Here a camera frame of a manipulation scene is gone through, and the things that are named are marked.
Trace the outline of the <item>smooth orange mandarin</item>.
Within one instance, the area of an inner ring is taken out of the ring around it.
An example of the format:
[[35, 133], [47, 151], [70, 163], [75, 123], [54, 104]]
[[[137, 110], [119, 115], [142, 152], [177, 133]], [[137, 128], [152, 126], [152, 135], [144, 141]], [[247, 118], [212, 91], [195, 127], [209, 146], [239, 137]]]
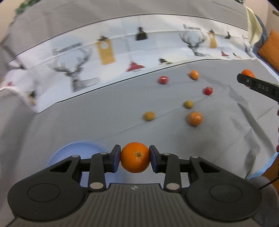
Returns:
[[121, 165], [130, 173], [142, 173], [150, 163], [149, 148], [139, 142], [127, 144], [121, 151]]

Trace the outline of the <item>yellow-green fruit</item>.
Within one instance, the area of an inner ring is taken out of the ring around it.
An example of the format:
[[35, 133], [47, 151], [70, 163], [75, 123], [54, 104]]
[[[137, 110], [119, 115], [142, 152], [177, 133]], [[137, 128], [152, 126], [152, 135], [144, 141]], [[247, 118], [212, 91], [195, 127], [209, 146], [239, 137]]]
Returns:
[[191, 109], [194, 106], [194, 103], [191, 100], [187, 100], [183, 103], [183, 106], [187, 109]]
[[148, 112], [144, 113], [143, 117], [144, 117], [145, 121], [152, 121], [155, 119], [156, 114], [155, 114], [155, 112], [148, 111]]

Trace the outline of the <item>red cherry tomato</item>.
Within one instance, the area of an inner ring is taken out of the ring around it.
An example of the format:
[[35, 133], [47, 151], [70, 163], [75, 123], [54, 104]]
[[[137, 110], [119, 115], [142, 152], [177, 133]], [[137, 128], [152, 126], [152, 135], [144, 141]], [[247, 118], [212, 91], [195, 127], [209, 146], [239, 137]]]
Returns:
[[168, 82], [169, 82], [169, 79], [168, 79], [167, 76], [160, 76], [160, 77], [158, 78], [158, 83], [159, 83], [159, 84], [165, 85], [165, 84], [167, 84]]
[[213, 88], [212, 87], [205, 87], [203, 90], [203, 93], [207, 96], [210, 96], [213, 93]]

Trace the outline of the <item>light blue plate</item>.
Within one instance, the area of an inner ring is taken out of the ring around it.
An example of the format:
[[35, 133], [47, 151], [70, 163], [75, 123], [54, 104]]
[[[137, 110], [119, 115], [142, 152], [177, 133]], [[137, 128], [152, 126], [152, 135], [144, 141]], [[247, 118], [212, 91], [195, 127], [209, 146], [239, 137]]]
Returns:
[[70, 144], [65, 145], [56, 151], [52, 157], [49, 159], [47, 166], [52, 166], [69, 156], [78, 155], [81, 159], [91, 158], [92, 155], [100, 152], [107, 152], [103, 145], [92, 141], [75, 141]]

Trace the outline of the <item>orange cushion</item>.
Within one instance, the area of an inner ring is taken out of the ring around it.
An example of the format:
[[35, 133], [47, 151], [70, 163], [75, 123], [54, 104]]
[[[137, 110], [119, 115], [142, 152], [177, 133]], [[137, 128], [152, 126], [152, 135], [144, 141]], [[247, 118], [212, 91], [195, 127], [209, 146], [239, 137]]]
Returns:
[[261, 46], [258, 54], [270, 64], [276, 72], [279, 70], [279, 34], [271, 30], [266, 42]]

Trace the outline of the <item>netted orange mandarin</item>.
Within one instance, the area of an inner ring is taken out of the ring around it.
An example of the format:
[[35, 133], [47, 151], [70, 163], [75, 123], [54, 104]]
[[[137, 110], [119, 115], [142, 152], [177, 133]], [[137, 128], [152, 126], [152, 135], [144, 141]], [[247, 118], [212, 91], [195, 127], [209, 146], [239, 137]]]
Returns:
[[197, 127], [203, 122], [203, 115], [199, 112], [191, 112], [187, 115], [187, 121], [191, 126]]

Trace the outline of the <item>grey sofa cover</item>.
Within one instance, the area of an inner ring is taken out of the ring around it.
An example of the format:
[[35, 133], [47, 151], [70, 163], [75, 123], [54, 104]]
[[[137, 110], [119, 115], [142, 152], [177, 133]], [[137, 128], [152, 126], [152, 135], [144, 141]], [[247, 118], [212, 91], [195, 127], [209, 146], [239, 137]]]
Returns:
[[[248, 31], [248, 9], [236, 1], [40, 1], [14, 17], [1, 41], [1, 77], [20, 53], [104, 20], [167, 14], [201, 17]], [[31, 110], [1, 90], [1, 226], [278, 226], [278, 195], [262, 173], [277, 156], [278, 103], [237, 81], [244, 69], [278, 83], [258, 61], [200, 60], [145, 73]], [[199, 79], [189, 77], [191, 70]], [[169, 82], [158, 83], [160, 76]], [[213, 93], [203, 93], [212, 87]], [[191, 100], [193, 108], [183, 103]], [[144, 113], [155, 112], [152, 121]], [[191, 126], [187, 115], [203, 122]], [[47, 166], [60, 148], [92, 141], [110, 153], [131, 142], [177, 155], [182, 189], [163, 189], [151, 163], [142, 173], [121, 165], [91, 192], [91, 158]]]

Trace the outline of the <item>small orange kumquat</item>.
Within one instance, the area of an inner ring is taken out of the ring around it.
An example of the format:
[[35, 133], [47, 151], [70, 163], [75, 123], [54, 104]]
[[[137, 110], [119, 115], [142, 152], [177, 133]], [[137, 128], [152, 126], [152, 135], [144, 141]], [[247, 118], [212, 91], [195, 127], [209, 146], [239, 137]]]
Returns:
[[198, 80], [199, 79], [199, 72], [196, 70], [191, 70], [189, 73], [189, 77], [193, 80]]

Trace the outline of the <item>deer print white cloth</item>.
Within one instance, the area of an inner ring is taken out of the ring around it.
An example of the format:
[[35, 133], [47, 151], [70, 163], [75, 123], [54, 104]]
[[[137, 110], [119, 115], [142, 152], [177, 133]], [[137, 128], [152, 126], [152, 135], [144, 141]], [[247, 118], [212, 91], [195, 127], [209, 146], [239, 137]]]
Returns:
[[63, 33], [20, 53], [1, 90], [39, 113], [115, 82], [200, 60], [255, 59], [248, 31], [201, 17], [120, 17]]

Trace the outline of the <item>green knitted blanket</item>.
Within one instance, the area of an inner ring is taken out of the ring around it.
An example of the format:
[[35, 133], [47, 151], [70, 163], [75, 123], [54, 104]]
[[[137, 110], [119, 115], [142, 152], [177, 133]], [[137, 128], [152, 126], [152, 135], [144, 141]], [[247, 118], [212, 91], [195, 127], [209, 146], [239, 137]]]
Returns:
[[34, 4], [37, 4], [40, 0], [25, 0], [22, 2], [15, 10], [15, 15], [18, 16], [22, 14], [26, 8], [31, 7]]

